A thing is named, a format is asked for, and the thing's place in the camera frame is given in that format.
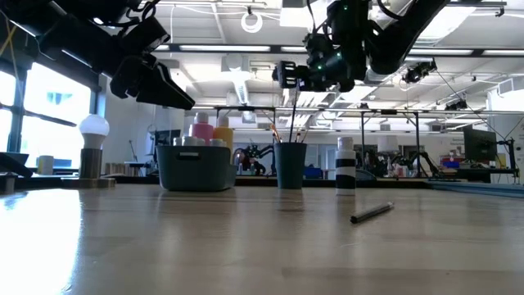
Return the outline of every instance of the table surface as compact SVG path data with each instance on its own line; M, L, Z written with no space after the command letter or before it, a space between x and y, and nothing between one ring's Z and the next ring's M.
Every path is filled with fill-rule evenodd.
M0 294L522 294L524 201L157 185L0 197ZM351 213L393 201L361 225Z

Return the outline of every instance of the computer monitor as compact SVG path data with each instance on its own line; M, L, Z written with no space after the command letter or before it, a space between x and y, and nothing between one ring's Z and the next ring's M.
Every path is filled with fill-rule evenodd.
M495 161L497 157L497 135L495 132L473 128L466 128L463 132L467 160Z

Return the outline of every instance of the white bottle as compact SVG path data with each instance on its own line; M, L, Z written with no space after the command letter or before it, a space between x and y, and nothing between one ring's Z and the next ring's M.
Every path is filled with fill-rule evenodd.
M337 172L336 181L337 195L354 196L356 190L356 152L353 151L353 139L351 137L338 138Z

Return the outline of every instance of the window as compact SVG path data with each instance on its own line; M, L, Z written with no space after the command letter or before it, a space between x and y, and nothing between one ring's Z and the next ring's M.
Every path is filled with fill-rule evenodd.
M29 154L25 163L37 166L40 155L53 156L56 168L78 168L84 139L78 128L24 116L20 152Z
M0 103L2 105L13 105L13 102L15 101L15 87L15 77L0 71Z
M0 110L0 152L7 151L7 142L11 132L11 112Z
M24 108L80 123L89 115L91 89L37 63L27 72Z

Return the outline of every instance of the ceiling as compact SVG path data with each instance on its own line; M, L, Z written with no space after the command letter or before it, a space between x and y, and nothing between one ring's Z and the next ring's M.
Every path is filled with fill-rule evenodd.
M324 0L317 4L325 5ZM519 28L524 25L524 2L507 0L505 7L507 16L494 17L498 11L495 8L477 8L475 12L451 34L440 40L438 48L524 48L524 39L519 37ZM247 33L241 26L241 18L245 7L224 7L223 5L199 4L176 6L172 2L161 0L157 7L156 18L171 33L173 43L185 44L281 44L301 46L301 40L307 34L307 28L280 26L279 14L281 1L266 1L268 8L253 7L253 11L266 13L262 16L263 25L257 33ZM390 9L400 12L409 0L390 0ZM252 24L248 17L247 24ZM180 61L187 77L192 83L187 92L195 98L197 105L231 104L227 96L235 93L235 85L221 75L222 53L156 53L163 60ZM282 54L249 54L249 71L251 79L246 82L247 90L252 93L272 93L282 95L282 90L271 79L274 65L281 61L294 61L305 64L305 55ZM384 82L364 99L371 108L423 108L436 107L436 102L442 108L446 102L453 99L454 91L465 93L468 105L473 109L486 106L486 90L496 86L508 75L524 73L522 58L470 58L470 57L440 57L436 59L439 72L443 75L453 90L444 80L433 73L422 80L422 83L405 85L400 82L401 73ZM257 99L256 104L281 105L284 99L273 99L268 95Z

